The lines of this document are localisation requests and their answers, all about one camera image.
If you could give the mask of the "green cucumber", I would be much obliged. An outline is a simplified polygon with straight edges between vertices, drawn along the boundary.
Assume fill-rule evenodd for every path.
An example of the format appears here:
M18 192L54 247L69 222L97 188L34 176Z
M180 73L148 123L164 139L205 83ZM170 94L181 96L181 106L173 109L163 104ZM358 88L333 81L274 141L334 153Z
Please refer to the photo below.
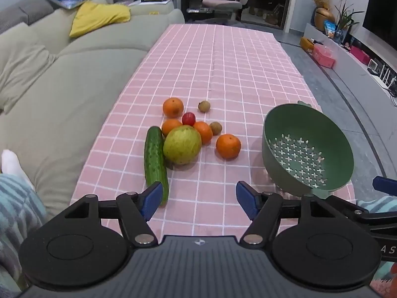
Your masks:
M146 135L144 147L144 173L146 185L150 186L160 182L163 187L160 206L167 204L169 197L169 183L167 178L167 166L164 157L164 138L162 130L158 126L151 126Z

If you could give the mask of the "green plastic colander bowl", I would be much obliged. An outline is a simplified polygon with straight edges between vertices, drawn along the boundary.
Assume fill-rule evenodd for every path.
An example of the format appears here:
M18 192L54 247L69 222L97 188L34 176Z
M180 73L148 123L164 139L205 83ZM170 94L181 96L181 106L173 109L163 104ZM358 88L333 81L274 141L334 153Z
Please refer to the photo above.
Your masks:
M266 115L262 157L270 179L296 197L327 198L349 183L354 170L344 133L302 101L276 106Z

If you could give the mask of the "orange mandarin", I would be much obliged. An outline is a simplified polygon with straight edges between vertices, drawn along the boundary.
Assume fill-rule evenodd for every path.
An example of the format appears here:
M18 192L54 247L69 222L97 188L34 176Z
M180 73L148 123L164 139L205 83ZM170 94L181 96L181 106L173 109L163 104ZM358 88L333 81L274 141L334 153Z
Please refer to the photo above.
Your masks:
M184 104L179 98L168 98L162 106L163 113L167 118L179 118L184 111Z
M213 131L211 127L203 121L197 121L193 125L194 129L200 134L201 142L203 145L207 145L213 138Z
M218 137L216 150L223 159L234 159L241 151L241 141L232 134L224 134Z
M181 121L176 118L167 119L163 122L161 130L163 136L167 137L167 135L174 129L182 126Z

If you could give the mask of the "brown longan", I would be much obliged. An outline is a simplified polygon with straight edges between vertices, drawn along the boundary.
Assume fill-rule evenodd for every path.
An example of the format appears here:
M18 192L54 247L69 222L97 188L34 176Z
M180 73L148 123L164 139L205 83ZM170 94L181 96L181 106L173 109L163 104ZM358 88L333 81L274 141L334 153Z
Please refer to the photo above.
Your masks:
M220 135L223 129L222 125L219 122L212 122L211 124L209 124L209 127L211 128L214 136Z
M202 113L207 113L211 109L211 104L207 100L203 100L198 104L198 110Z

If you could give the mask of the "red cherry tomato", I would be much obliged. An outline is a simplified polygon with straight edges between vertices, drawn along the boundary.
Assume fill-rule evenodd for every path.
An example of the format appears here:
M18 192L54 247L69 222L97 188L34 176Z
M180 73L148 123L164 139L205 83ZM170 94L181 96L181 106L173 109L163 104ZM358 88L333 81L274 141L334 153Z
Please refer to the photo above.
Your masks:
M183 125L194 126L195 122L196 122L196 116L192 112L186 112L182 116L182 124Z

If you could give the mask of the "white wifi router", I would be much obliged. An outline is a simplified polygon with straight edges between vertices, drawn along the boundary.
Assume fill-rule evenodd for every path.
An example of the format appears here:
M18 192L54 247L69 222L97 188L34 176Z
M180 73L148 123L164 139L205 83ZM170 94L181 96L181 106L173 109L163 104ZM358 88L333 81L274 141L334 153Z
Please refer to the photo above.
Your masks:
M387 65L382 65L379 69L379 76L375 76L375 80L382 88L390 89L396 83L396 71Z

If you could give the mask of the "pink checkered tablecloth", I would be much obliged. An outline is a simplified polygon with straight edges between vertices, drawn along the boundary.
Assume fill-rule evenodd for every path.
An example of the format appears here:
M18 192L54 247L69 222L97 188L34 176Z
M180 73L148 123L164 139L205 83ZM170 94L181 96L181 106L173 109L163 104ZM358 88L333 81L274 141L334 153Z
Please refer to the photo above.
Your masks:
M196 161L169 169L169 199L150 227L155 235L234 235L249 219L238 205L235 185L276 191L261 154L262 127L279 104L317 106L290 57L270 33L229 26L175 24L149 51L105 120L72 199L95 194L112 200L145 189L144 144L148 129L164 121L163 103L182 100L206 123L219 122L241 141L239 156L225 161L215 144ZM207 100L211 109L198 110Z

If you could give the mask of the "magenta box on shelf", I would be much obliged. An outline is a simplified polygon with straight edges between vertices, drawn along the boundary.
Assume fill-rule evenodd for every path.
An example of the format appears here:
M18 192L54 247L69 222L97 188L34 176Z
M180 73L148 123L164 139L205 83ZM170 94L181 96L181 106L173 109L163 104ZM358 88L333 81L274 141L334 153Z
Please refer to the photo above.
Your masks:
M350 53L361 63L368 66L370 62L370 56L366 52L356 46L351 46Z

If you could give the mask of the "pink box on floor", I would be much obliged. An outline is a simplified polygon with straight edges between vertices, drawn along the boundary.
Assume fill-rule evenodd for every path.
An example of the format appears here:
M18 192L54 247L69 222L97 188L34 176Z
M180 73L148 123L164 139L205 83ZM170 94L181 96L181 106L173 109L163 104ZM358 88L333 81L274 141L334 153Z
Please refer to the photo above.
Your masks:
M312 57L319 65L329 69L333 68L335 64L335 58L332 51L322 44L314 44Z

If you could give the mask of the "beige sofa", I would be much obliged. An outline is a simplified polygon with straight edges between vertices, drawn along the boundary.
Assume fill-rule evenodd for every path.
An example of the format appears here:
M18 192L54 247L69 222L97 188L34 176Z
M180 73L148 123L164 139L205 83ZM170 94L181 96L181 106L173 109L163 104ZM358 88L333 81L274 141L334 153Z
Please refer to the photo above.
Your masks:
M136 5L131 19L79 38L74 11L21 20L1 34L1 149L14 152L54 217L118 96L152 46L184 22L172 3Z

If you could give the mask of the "orange box on floor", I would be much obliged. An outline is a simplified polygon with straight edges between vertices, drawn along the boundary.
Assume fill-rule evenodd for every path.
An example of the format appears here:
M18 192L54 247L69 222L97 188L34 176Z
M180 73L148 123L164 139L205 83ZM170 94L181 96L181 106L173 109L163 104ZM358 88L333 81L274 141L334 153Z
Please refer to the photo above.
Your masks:
M312 53L314 50L314 43L306 37L300 38L299 45L305 52Z

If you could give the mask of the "black television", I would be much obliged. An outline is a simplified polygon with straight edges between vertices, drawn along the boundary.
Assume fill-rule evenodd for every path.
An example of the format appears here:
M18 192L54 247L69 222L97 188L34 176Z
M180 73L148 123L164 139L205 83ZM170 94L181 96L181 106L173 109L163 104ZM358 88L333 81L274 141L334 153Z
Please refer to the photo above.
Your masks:
M396 0L369 0L363 27L396 48Z

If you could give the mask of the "blue snack bag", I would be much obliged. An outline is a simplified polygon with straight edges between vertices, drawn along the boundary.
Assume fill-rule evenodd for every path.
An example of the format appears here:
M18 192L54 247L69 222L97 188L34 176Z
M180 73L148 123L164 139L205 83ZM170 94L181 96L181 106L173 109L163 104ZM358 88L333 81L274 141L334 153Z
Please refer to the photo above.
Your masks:
M335 31L336 31L335 23L330 20L325 20L324 21L324 33L326 34L326 36L328 38L333 39Z

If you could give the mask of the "potted green plant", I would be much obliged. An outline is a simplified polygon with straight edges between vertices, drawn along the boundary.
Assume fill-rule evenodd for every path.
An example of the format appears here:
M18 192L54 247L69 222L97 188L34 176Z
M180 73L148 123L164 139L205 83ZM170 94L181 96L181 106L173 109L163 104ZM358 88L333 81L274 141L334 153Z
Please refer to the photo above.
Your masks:
M335 27L334 41L337 44L342 44L349 28L355 24L358 24L358 22L353 19L353 16L363 13L363 11L355 11L352 6L353 5L346 6L346 4L344 3L342 7L336 7L336 10L338 12L338 20Z

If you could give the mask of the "wooden round vase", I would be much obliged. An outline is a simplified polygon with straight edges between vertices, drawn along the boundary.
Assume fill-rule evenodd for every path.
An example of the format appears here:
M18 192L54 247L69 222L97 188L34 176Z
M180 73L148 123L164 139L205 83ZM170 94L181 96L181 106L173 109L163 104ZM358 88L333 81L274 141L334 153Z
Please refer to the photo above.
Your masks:
M325 21L335 23L335 17L328 8L316 8L314 13L314 26L321 32L324 32Z

